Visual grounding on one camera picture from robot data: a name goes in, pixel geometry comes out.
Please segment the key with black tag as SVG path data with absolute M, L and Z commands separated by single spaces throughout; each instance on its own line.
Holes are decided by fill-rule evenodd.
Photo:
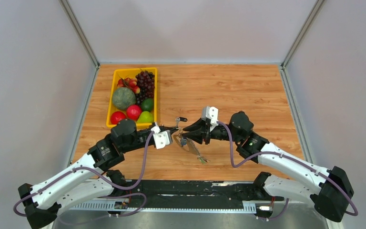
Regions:
M 176 122 L 176 128 L 178 128 L 179 127 L 179 123 L 180 122 L 187 122 L 188 121 L 188 119 L 187 118 L 185 118 L 185 117 L 177 117 L 176 119 L 175 119 L 175 122 Z

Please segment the keys with blue black tags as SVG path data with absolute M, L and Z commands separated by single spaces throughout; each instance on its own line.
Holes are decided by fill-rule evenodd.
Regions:
M 187 138 L 182 137 L 181 140 L 180 140 L 180 146 L 184 147 L 185 145 L 187 145 Z

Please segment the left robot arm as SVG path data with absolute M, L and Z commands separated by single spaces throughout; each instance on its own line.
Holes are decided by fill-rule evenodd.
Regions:
M 112 194 L 122 197 L 136 188 L 143 177 L 149 146 L 162 149 L 172 143 L 172 134 L 179 127 L 152 123 L 138 130 L 131 119 L 122 119 L 104 139 L 98 141 L 79 160 L 53 177 L 36 185 L 23 184 L 18 188 L 20 200 L 13 211 L 26 217 L 31 228 L 41 229 L 51 224 L 69 208 Z M 125 153 L 144 149 L 141 174 L 127 186 L 119 171 L 111 168 L 125 160 Z

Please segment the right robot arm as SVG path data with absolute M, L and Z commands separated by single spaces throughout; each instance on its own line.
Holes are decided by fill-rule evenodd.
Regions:
M 329 169 L 306 162 L 260 136 L 253 127 L 243 111 L 234 113 L 225 124 L 218 120 L 217 108 L 208 106 L 199 120 L 183 129 L 183 137 L 206 145 L 212 139 L 228 141 L 233 168 L 253 161 L 290 177 L 288 180 L 261 172 L 253 186 L 259 199 L 272 196 L 302 202 L 333 222 L 341 222 L 345 214 L 358 215 L 352 201 L 354 190 L 342 168 Z

